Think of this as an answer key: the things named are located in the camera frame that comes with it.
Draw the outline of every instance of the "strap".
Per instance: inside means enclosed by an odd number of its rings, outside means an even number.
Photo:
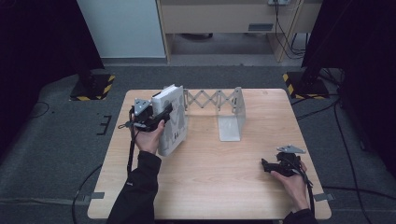
[[[311,203],[311,212],[315,216],[315,203],[314,194],[312,193],[312,186],[309,183],[306,183],[306,187],[308,188],[309,202]]]
[[[134,139],[131,140],[131,145],[129,146],[129,158],[128,158],[128,164],[126,166],[126,172],[128,176],[132,172],[133,159],[134,159]]]

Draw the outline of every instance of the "power outlet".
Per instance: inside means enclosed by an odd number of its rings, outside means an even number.
[[[290,0],[268,0],[268,5],[274,6],[275,4],[278,4],[280,6],[286,6],[290,4]]]

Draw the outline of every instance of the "black curtain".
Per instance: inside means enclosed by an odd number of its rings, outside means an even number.
[[[324,0],[303,66],[345,70],[341,99],[362,148],[396,177],[395,15],[394,1]]]
[[[347,69],[393,1],[323,0],[302,67]]]
[[[104,68],[76,0],[0,1],[0,52],[0,157],[43,86]]]

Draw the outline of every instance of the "tripod base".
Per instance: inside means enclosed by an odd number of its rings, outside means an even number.
[[[320,79],[315,80],[313,85],[302,85],[302,72],[288,72],[283,75],[283,79],[289,90],[291,98],[298,99],[323,99],[329,98],[329,92],[323,81]]]
[[[81,80],[78,80],[75,88],[70,94],[71,101],[103,100],[111,89],[115,76],[110,74],[92,75],[95,80],[94,88],[84,87]]]

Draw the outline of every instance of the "metal scissor mechanism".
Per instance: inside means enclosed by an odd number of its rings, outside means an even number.
[[[184,90],[184,107],[191,109],[191,105],[196,104],[200,108],[207,105],[214,105],[219,121],[219,139],[220,141],[240,141],[242,136],[242,127],[246,120],[245,101],[242,95],[242,89],[236,87],[231,93],[224,90],[200,90],[192,93],[188,89]],[[222,110],[222,107],[231,107],[231,111]]]
[[[200,90],[193,95],[188,89],[184,89],[184,106],[186,110],[188,110],[189,105],[192,104],[197,104],[201,108],[205,108],[208,104],[212,104],[220,111],[222,106],[228,104],[232,107],[232,112],[236,113],[237,108],[242,106],[242,104],[239,104],[240,101],[243,101],[240,87],[236,87],[229,95],[226,95],[223,90],[215,90],[212,94]]]

